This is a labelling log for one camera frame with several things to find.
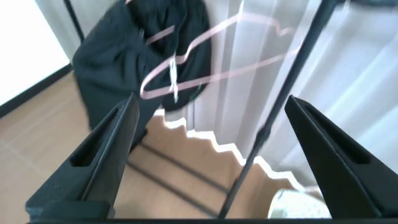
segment curtain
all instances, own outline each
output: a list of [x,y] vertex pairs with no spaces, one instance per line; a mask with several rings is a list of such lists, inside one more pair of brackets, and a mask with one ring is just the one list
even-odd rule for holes
[[[59,1],[36,0],[71,57],[77,35]],[[87,34],[113,1],[72,1]],[[297,49],[320,0],[206,0],[211,25],[239,9],[273,17],[281,28],[241,22],[212,38],[213,73],[225,72]],[[398,172],[397,11],[344,5],[336,9],[299,75],[291,94],[310,102],[392,170]],[[187,129],[213,131],[218,144],[235,143],[247,157],[294,57],[208,85],[194,103],[166,115],[187,120]],[[276,171],[292,171],[304,185],[316,184],[282,110],[260,156]]]

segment clothes hanger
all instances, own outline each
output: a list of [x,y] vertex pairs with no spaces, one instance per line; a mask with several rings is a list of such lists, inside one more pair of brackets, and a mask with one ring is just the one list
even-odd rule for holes
[[[126,0],[126,4],[128,4],[131,1],[133,1],[133,0]],[[207,77],[197,78],[194,80],[190,80],[190,81],[186,81],[186,82],[177,84],[177,80],[176,80],[177,74],[175,73],[176,68],[174,66],[181,65],[181,64],[185,63],[187,61],[187,59],[189,58],[190,52],[195,47],[197,47],[198,45],[200,45],[202,42],[206,41],[213,35],[221,32],[222,30],[225,30],[227,27],[229,27],[235,23],[239,23],[241,21],[246,21],[246,22],[255,22],[255,23],[259,23],[259,24],[267,24],[267,25],[273,27],[275,29],[277,35],[280,37],[282,37],[286,34],[291,34],[295,31],[293,28],[290,28],[290,27],[281,29],[279,21],[277,21],[276,19],[273,19],[271,17],[263,16],[261,14],[243,12],[243,3],[244,3],[244,1],[241,2],[241,5],[239,7],[239,12],[235,16],[232,16],[229,19],[226,19],[226,20],[220,22],[217,26],[214,26],[213,28],[209,29],[208,31],[202,33],[197,38],[195,38],[188,46],[188,49],[185,52],[185,54],[171,56],[168,59],[164,60],[156,68],[154,68],[142,81],[141,88],[140,88],[140,97],[142,99],[149,100],[152,98],[156,98],[158,96],[167,95],[174,91],[175,100],[177,100],[176,96],[177,96],[177,92],[179,90],[185,90],[187,88],[192,88],[192,87],[195,87],[198,85],[219,81],[219,80],[229,78],[229,77],[235,77],[237,75],[242,75],[246,72],[255,70],[257,68],[264,67],[266,65],[270,65],[270,64],[275,63],[279,60],[282,60],[286,57],[294,56],[298,53],[301,43],[296,49],[291,50],[291,51],[287,52],[286,54],[280,54],[275,57],[260,61],[258,63],[254,63],[252,65],[245,66],[243,68],[238,68],[238,69],[230,70],[227,72],[217,73],[217,74],[209,75]],[[165,37],[166,35],[171,34],[173,31],[174,31],[174,26],[166,28],[165,30],[160,31],[159,33],[153,35],[152,37],[149,37],[146,41],[146,44],[149,45],[149,44]],[[170,69],[170,79],[172,80],[172,85],[166,86],[163,88],[158,88],[156,90],[145,91],[145,86],[148,85],[148,83],[151,80],[153,80],[158,74],[162,73],[166,68]]]

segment black garment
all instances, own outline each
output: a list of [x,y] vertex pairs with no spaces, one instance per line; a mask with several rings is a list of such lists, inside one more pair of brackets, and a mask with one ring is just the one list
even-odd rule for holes
[[[146,45],[146,38],[174,25],[175,31]],[[139,95],[144,77],[174,53],[184,54],[189,43],[209,29],[202,0],[125,0],[116,2],[104,15],[73,57],[81,97],[93,129],[106,114],[131,92]],[[179,83],[210,75],[211,42],[199,45],[189,59],[177,66]],[[170,85],[169,71],[152,80],[146,90]],[[204,85],[151,100],[139,100],[137,141],[147,122],[162,104],[166,111],[182,108],[203,91]]]

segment floor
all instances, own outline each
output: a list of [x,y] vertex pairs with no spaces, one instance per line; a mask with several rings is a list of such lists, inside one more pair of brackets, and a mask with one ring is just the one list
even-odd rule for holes
[[[163,116],[148,124],[144,142],[231,187],[241,166],[232,152],[217,153],[210,140],[188,138],[184,126],[169,129]],[[25,223],[25,201],[89,134],[84,107],[72,74],[0,119],[0,216],[2,223]],[[218,213],[225,195],[138,146],[129,156],[135,165],[163,179]],[[278,189],[287,179],[270,179],[255,164],[228,218],[266,218]],[[208,218],[187,202],[126,167],[115,202],[116,218]]]

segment metal rod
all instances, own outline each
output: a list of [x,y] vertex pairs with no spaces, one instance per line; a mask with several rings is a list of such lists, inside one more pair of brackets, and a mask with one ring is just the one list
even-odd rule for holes
[[80,42],[83,42],[83,40],[85,39],[85,35],[83,34],[83,31],[80,27],[79,20],[77,19],[75,10],[73,9],[73,6],[72,6],[70,0],[63,0],[63,3],[67,7],[70,19],[72,20],[73,25],[75,26],[75,30],[77,32],[77,35],[79,36]]
[[188,195],[185,193],[176,190],[172,186],[170,186],[168,183],[164,182],[163,180],[160,180],[159,178],[155,177],[154,175],[148,173],[147,171],[141,169],[140,167],[134,165],[132,162],[127,161],[127,165],[136,170],[138,173],[144,175],[145,177],[149,178],[151,181],[155,182],[156,184],[159,184],[161,187],[171,191],[173,194],[176,196],[180,197],[184,201],[188,202],[192,206],[196,207],[197,209],[201,210],[202,212],[206,213],[209,215],[211,218],[217,218],[217,213],[212,211],[210,208],[207,208],[206,206],[202,205],[200,202],[197,202],[195,199],[190,198]]
[[212,187],[218,189],[219,191],[228,194],[229,189],[227,189],[226,187],[223,187],[223,186],[220,185],[219,183],[216,183],[215,181],[209,179],[208,177],[204,176],[203,174],[200,174],[199,172],[197,172],[197,171],[195,171],[195,170],[193,170],[193,169],[191,169],[191,168],[185,166],[185,165],[182,164],[181,162],[179,162],[179,161],[177,161],[177,160],[171,158],[171,157],[168,156],[168,155],[165,155],[165,154],[159,152],[158,150],[154,149],[154,148],[151,147],[151,146],[148,146],[148,145],[146,145],[146,144],[144,144],[144,143],[141,143],[141,146],[142,146],[144,149],[147,149],[149,152],[153,153],[154,155],[156,155],[156,156],[158,156],[158,157],[160,157],[160,158],[162,158],[162,159],[165,159],[165,160],[167,160],[167,161],[173,163],[173,164],[176,165],[177,167],[181,168],[182,170],[188,172],[189,174],[194,175],[194,176],[197,177],[198,179],[200,179],[200,180],[206,182],[206,183],[209,184],[210,186],[212,186]]
[[268,140],[268,137],[271,133],[271,127],[274,124],[274,121],[280,109],[282,108],[285,100],[287,99],[288,94],[290,93],[290,90],[292,89],[293,84],[295,83],[306,60],[308,59],[308,56],[310,55],[315,43],[317,42],[317,39],[322,32],[322,29],[328,23],[331,15],[333,14],[333,11],[335,10],[335,7],[340,2],[341,1],[339,0],[323,0],[321,2],[317,10],[317,13],[315,14],[315,17],[311,23],[310,29],[307,35],[305,36],[303,45],[299,50],[292,67],[290,68],[290,71],[285,79],[285,82],[277,96],[274,105],[272,106],[271,112],[264,126],[257,133],[256,140],[254,141],[253,148],[251,149],[246,164],[244,165],[239,177],[236,179],[231,190],[229,191],[229,194],[227,195],[227,198],[224,202],[223,208],[221,209],[218,218],[224,219],[226,217],[226,214],[228,213],[228,210],[231,207],[232,202],[241,184],[243,183],[244,178],[248,174],[249,169],[253,164],[254,158],[257,156],[263,144]]

